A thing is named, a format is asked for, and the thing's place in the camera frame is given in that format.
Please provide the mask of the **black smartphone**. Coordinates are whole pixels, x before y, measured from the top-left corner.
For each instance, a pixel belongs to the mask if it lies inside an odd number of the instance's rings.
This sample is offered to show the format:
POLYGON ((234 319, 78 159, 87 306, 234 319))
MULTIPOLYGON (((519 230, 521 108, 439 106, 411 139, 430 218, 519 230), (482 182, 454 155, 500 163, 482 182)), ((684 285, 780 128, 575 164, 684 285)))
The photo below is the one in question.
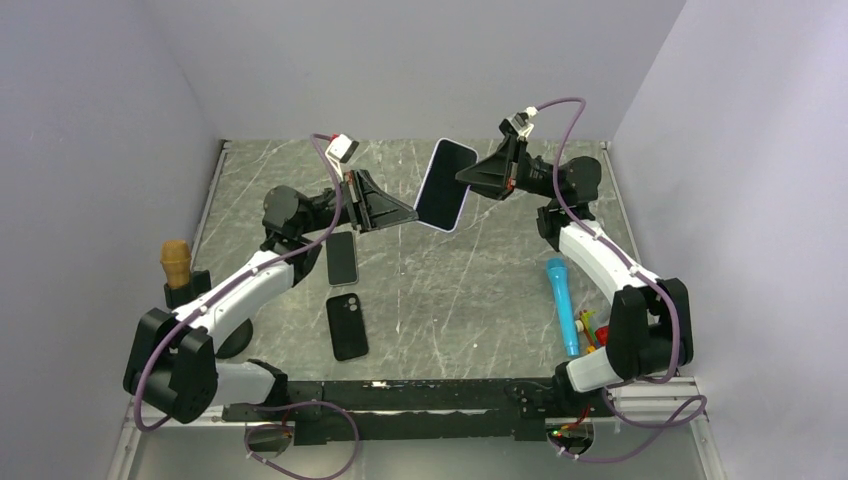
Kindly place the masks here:
POLYGON ((358 282, 355 237, 352 232, 332 233, 325 241, 329 285, 340 287, 358 282))

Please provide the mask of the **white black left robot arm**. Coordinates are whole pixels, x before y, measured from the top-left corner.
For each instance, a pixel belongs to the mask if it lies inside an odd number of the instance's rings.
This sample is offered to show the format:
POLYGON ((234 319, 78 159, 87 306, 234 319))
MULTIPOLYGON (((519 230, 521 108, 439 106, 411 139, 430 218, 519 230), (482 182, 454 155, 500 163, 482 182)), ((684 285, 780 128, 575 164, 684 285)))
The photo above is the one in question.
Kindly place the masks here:
POLYGON ((266 239, 245 265, 215 287, 208 272, 193 273, 204 293, 139 320, 123 378, 137 406, 148 404, 182 424, 231 404, 248 404, 264 420, 279 417, 290 401, 287 374, 259 360, 221 362, 223 343, 312 271, 323 241, 308 234, 344 224, 366 233, 418 218, 364 169, 344 173, 339 188, 312 197, 279 185, 266 194, 263 210, 266 239))

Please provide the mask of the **lilac cased smartphone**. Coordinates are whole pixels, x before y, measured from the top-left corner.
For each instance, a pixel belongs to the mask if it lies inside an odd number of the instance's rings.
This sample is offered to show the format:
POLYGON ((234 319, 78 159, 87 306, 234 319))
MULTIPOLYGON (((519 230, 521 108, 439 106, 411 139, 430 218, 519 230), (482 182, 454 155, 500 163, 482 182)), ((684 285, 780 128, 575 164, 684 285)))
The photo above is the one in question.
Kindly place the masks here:
POLYGON ((456 174, 477 161, 471 147, 448 138, 436 142, 414 203, 419 223, 446 233, 456 229, 469 190, 456 174))

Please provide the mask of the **black phone case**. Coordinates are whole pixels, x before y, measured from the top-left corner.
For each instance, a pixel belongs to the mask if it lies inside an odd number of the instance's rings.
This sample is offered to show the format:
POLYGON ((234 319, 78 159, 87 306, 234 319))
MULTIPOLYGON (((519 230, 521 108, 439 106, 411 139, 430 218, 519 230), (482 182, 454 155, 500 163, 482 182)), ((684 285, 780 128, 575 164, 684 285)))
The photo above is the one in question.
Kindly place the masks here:
POLYGON ((367 355, 369 344, 358 295, 331 297, 325 307, 334 358, 344 362, 367 355))

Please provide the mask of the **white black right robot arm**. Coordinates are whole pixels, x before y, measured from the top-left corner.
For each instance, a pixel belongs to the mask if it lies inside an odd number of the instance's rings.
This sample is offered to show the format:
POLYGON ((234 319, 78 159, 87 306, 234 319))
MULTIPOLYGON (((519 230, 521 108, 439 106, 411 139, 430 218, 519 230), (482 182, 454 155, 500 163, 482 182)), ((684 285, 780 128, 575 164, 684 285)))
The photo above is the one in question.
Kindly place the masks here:
POLYGON ((578 414, 592 391, 671 374, 693 360, 687 287, 624 254, 590 211, 602 179, 598 160, 581 156, 554 166, 531 156, 526 140, 508 133, 493 154, 456 179, 490 199, 504 200, 514 190, 549 198, 537 211, 540 236, 586 273, 610 303, 606 345, 556 370, 551 399, 560 413, 578 414))

